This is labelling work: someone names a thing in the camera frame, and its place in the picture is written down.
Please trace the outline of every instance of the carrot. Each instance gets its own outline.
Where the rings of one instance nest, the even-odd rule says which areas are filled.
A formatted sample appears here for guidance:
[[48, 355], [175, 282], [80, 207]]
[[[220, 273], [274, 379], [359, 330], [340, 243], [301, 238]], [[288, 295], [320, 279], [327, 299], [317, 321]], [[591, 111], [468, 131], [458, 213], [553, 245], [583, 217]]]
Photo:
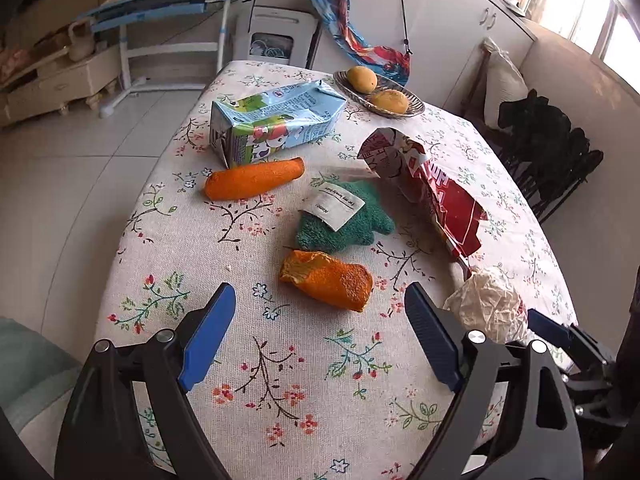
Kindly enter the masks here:
[[338, 308], [362, 312], [373, 278], [357, 264], [345, 264], [319, 251], [292, 251], [280, 267], [280, 280]]
[[303, 173], [305, 163], [300, 157], [238, 166], [211, 173], [205, 182], [204, 193], [210, 200], [251, 198], [299, 178]]

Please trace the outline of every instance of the silver bolt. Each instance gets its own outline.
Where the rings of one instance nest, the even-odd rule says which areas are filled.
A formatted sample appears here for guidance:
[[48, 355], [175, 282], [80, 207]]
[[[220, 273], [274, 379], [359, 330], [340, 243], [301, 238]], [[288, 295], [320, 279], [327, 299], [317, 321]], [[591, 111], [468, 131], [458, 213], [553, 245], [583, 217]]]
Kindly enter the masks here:
[[486, 341], [486, 336], [479, 330], [472, 330], [469, 332], [467, 337], [469, 338], [469, 341], [476, 344], [484, 343]]
[[543, 354], [546, 352], [546, 343], [544, 341], [540, 341], [540, 339], [535, 339], [531, 342], [531, 348], [533, 348], [534, 352]]
[[165, 328], [156, 334], [156, 339], [161, 343], [168, 343], [174, 338], [174, 331]]
[[106, 352], [109, 349], [110, 343], [106, 339], [100, 339], [95, 345], [94, 349], [98, 353]]

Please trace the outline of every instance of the green cloth toy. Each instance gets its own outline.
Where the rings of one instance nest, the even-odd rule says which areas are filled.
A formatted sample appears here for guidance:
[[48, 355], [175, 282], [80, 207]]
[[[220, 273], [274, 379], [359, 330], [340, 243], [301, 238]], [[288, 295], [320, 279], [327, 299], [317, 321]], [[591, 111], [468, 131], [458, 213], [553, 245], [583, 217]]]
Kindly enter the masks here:
[[304, 251], [322, 251], [331, 254], [350, 245], [371, 245], [373, 231], [388, 235], [396, 228], [394, 221], [378, 203], [378, 194], [371, 184], [332, 182], [364, 200], [365, 204], [337, 231], [333, 231], [317, 216], [302, 211], [296, 243]]

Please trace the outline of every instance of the tablecloth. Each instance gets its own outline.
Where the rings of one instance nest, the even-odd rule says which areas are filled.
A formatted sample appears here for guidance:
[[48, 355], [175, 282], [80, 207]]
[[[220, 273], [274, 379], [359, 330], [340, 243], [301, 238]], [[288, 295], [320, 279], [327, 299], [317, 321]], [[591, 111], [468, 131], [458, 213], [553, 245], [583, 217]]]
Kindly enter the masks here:
[[[562, 273], [535, 216], [497, 157], [468, 122], [426, 105], [415, 118], [390, 120], [348, 102], [335, 131], [272, 155], [301, 156], [305, 174], [250, 200], [210, 202], [202, 186], [222, 169], [209, 146], [214, 100], [327, 74], [263, 62], [230, 63], [205, 90], [152, 171], [124, 228], [96, 339], [146, 341], [203, 307], [221, 282], [236, 290], [236, 316], [204, 381], [189, 400], [216, 454], [235, 479], [405, 478], [452, 399], [420, 349], [404, 314], [403, 293], [420, 282], [442, 306], [455, 289], [450, 257], [424, 213], [356, 158], [377, 127], [419, 121], [431, 157], [484, 207], [482, 248], [472, 266], [498, 266], [528, 308], [575, 322]], [[323, 182], [371, 179], [396, 230], [372, 246], [335, 256], [374, 277], [363, 314], [305, 296], [277, 280], [294, 245], [302, 200]], [[566, 356], [552, 348], [559, 363]], [[156, 463], [169, 467], [143, 387], [140, 420]], [[497, 425], [497, 388], [479, 439]]]

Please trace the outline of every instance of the plate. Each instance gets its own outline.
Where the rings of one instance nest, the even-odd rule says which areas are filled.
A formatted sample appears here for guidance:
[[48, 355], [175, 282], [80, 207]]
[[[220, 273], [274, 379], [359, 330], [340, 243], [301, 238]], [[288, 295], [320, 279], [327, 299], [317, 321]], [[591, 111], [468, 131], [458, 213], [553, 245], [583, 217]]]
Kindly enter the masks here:
[[[420, 115], [424, 112], [424, 103], [418, 99], [418, 96], [413, 92], [409, 92], [406, 88], [399, 85], [395, 81], [392, 81], [388, 77], [384, 77], [383, 75], [376, 74], [378, 78], [378, 85], [375, 87], [374, 91], [371, 94], [365, 95], [359, 92], [356, 92], [352, 87], [351, 83], [349, 83], [347, 79], [347, 73], [345, 70], [340, 70], [340, 72], [334, 72], [334, 80], [335, 83], [343, 90], [348, 97], [360, 103], [362, 106], [371, 110], [373, 113], [382, 115], [385, 117], [389, 117], [391, 119], [402, 119], [405, 117], [414, 117], [416, 115]], [[404, 114], [396, 114], [395, 112], [389, 112], [387, 110], [383, 110], [382, 108], [376, 106], [375, 104], [369, 101], [369, 97], [375, 92], [379, 92], [381, 90], [398, 90], [402, 92], [407, 99], [409, 99], [409, 107], [407, 108]]]

